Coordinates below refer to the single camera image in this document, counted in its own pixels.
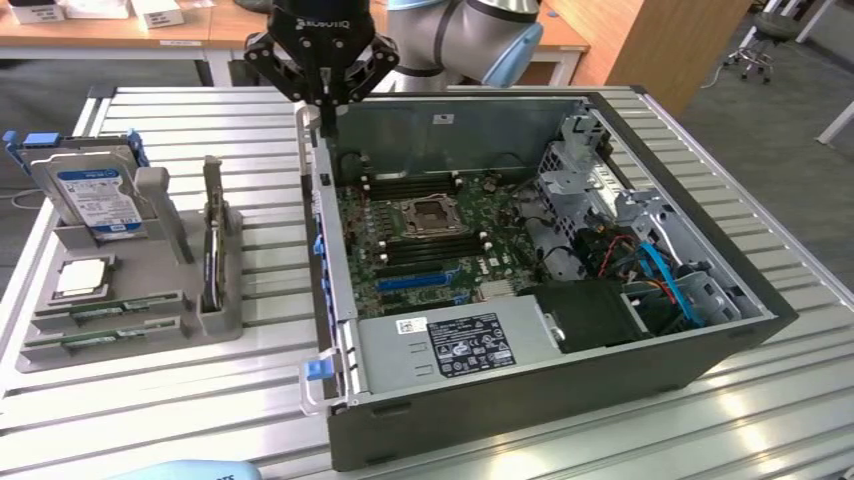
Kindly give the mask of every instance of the gray component tray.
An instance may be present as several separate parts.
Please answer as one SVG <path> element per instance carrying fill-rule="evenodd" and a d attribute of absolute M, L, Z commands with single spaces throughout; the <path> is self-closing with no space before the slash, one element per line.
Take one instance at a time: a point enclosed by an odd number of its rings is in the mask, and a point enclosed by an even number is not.
<path fill-rule="evenodd" d="M 167 240 L 151 238 L 109 242 L 101 248 L 74 251 L 61 248 L 31 319 L 17 363 L 19 371 L 35 372 L 239 338 L 242 216 L 234 210 L 230 215 L 226 308 L 221 312 L 199 310 L 205 218 L 198 212 L 181 214 L 195 258 L 193 264 L 179 264 Z M 70 260 L 87 258 L 109 259 L 106 293 L 98 298 L 93 295 L 58 303 L 53 295 L 62 266 Z"/>

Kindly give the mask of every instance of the gray floor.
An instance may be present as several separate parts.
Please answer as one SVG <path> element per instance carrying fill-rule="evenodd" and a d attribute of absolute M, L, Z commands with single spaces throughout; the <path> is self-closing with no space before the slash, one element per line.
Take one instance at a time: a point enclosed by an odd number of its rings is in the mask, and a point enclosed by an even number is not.
<path fill-rule="evenodd" d="M 775 56 L 779 63 L 772 85 L 764 86 L 757 79 L 743 82 L 736 71 L 725 70 L 719 84 L 699 93 L 681 121 L 854 288 L 854 126 L 840 135 L 836 149 L 813 140 L 854 100 L 854 75 L 801 46 L 783 46 Z M 0 69 L 0 130 L 70 133 L 95 83 L 199 85 L 191 62 L 27 62 Z M 27 177 L 11 160 L 0 159 L 0 186 L 27 185 Z M 35 212 L 14 209 L 9 201 L 0 201 L 0 220 L 3 291 Z"/>

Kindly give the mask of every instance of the aluminum workbench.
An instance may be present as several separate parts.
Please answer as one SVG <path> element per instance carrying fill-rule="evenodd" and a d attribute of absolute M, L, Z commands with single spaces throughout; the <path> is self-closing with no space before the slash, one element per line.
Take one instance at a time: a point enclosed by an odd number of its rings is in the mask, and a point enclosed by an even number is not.
<path fill-rule="evenodd" d="M 245 335 L 31 374 L 15 358 L 58 240 L 46 203 L 0 306 L 0 476 L 91 479 L 183 458 L 253 461 L 266 478 L 821 478 L 854 464 L 854 297 L 656 101 L 600 90 L 748 253 L 800 320 L 687 389 L 340 474 L 326 422 L 300 409 L 317 352 L 294 107 L 266 88 L 125 88 L 89 99 L 75 135 L 141 131 L 181 210 L 223 158 L 246 215 Z M 614 160 L 632 165 L 621 154 Z M 645 173 L 628 168 L 630 179 Z"/>

